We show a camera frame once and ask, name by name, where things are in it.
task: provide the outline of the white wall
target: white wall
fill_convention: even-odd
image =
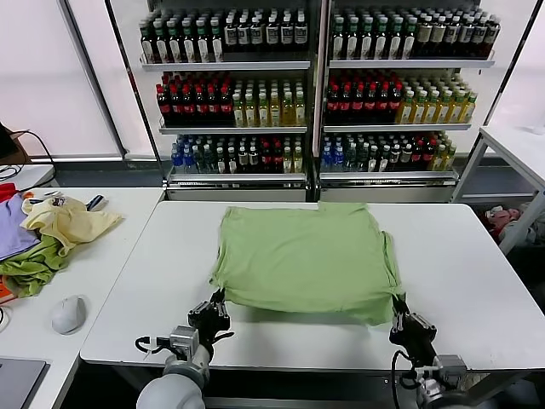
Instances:
[[[161,156],[170,158],[170,150],[172,142],[175,141],[175,135],[161,135],[158,131],[161,112],[156,101],[155,84],[161,83],[161,72],[145,72],[140,63],[142,47],[138,23],[148,13],[146,1],[112,0],[112,8],[123,39],[125,51],[129,58],[129,64],[133,70],[135,83],[138,86],[147,120],[152,129],[153,138]]]
[[[70,5],[119,137],[128,151],[127,158],[152,158],[152,146],[136,104],[104,1],[70,0]],[[140,46],[138,21],[146,13],[146,0],[133,0],[124,2],[123,12],[117,14],[123,19],[129,19],[132,15],[137,19],[135,26],[129,26],[133,37],[123,39],[127,41],[126,46],[129,46],[131,51],[131,42],[136,41]],[[137,61],[131,61],[131,66],[141,71]],[[150,104],[150,100],[154,103],[155,96],[146,94],[144,102]],[[156,129],[157,122],[151,121],[151,126]]]
[[[535,127],[545,125],[545,10],[541,8],[491,124]]]
[[[467,154],[471,151],[479,133],[479,127],[485,121],[486,115],[492,107],[496,92],[511,64],[514,52],[535,5],[536,0],[519,0],[516,6],[511,0],[481,1],[481,8],[502,18],[502,30],[494,46],[493,59],[496,64],[486,70],[462,70],[463,78],[469,82],[473,90],[479,92],[479,98],[473,115],[472,127],[465,131],[449,132],[453,141],[458,145],[458,154]],[[540,41],[539,36],[535,38],[535,41]],[[499,115],[501,115],[500,112],[496,110],[493,120],[496,120]]]
[[[0,121],[54,156],[118,156],[55,0],[0,3]],[[30,136],[21,141],[43,155]]]

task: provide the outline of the green cloth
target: green cloth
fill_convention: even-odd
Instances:
[[[275,311],[344,311],[377,325],[403,294],[392,238],[366,204],[318,210],[227,209],[210,282],[237,304]]]
[[[0,275],[8,289],[17,297],[29,297],[40,292],[57,270],[65,266],[65,258],[59,256],[62,244],[59,240],[42,235],[39,244],[30,250],[0,262]]]

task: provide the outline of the computer mouse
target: computer mouse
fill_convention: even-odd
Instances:
[[[53,308],[51,326],[62,335],[76,330],[85,322],[85,302],[78,296],[65,298]]]

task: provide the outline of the beverage cooler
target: beverage cooler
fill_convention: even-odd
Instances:
[[[171,199],[445,202],[478,2],[107,0]]]

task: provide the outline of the cable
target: cable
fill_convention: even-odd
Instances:
[[[156,342],[158,347],[155,349],[148,349],[142,345],[142,344],[150,345],[151,341],[152,340],[150,339],[150,337],[140,337],[135,341],[135,346],[138,350],[140,350],[141,352],[145,354],[147,353],[158,354],[163,349],[167,349],[168,351],[170,351],[172,354],[176,356],[177,360],[187,360],[187,356],[183,351],[176,350],[175,348],[172,348],[170,346],[170,340],[168,338],[157,337]]]
[[[2,169],[0,169],[0,181],[7,181],[8,179],[11,179],[12,177],[16,177],[23,169],[23,164],[8,164],[5,165]],[[11,173],[7,176],[2,176],[4,172],[7,170],[11,170]]]
[[[0,333],[6,329],[11,318],[9,317],[8,312],[10,311],[9,307],[0,307]]]
[[[401,387],[403,389],[408,389],[408,390],[415,390],[415,389],[418,389],[420,387],[420,384],[415,381],[415,379],[413,377],[407,377],[409,379],[412,380],[413,384],[412,385],[408,385],[407,383],[405,383],[405,377],[407,377],[407,374],[404,374],[402,373],[401,374],[401,377],[399,378],[399,384],[401,385]]]
[[[24,135],[24,134],[28,134],[28,135],[32,135],[34,136],[39,142],[40,144],[42,145],[42,148],[43,150],[45,151],[45,153],[48,155],[48,159],[49,159],[49,162],[53,165],[53,175],[47,180],[47,181],[43,181],[42,183],[38,183],[34,186],[30,186],[30,187],[27,187],[26,189],[21,189],[20,192],[26,192],[28,190],[32,190],[36,187],[41,187],[41,186],[45,186],[45,185],[48,185],[50,184],[56,177],[57,177],[57,167],[55,166],[55,162],[53,160],[53,158],[51,157],[51,153],[49,153],[49,150],[48,148],[45,146],[45,144],[43,143],[42,141],[42,138],[40,138],[38,135],[36,135],[34,132],[32,132],[31,130],[15,130],[15,131],[12,131],[11,132],[11,135],[12,134],[20,134],[20,135]],[[22,152],[23,154],[25,155],[25,162],[28,161],[28,156],[26,155],[26,152],[25,152],[25,149],[22,149]]]
[[[221,339],[229,338],[229,337],[232,337],[233,335],[235,335],[234,332],[226,332],[225,334],[218,335],[217,337],[214,338],[214,342],[212,343],[217,343]]]
[[[402,355],[406,360],[411,362],[409,355],[407,355],[405,352],[403,352],[401,349],[398,349],[395,351],[395,354],[393,354],[392,357],[392,370],[390,373],[390,384],[392,385],[392,397],[393,397],[393,404],[395,405],[395,409],[399,409],[399,400],[398,400],[398,390],[395,387],[395,366],[398,361],[398,356]],[[399,378],[399,384],[405,388],[405,389],[416,389],[420,385],[418,383],[415,383],[414,385],[407,385],[403,382],[403,378]]]

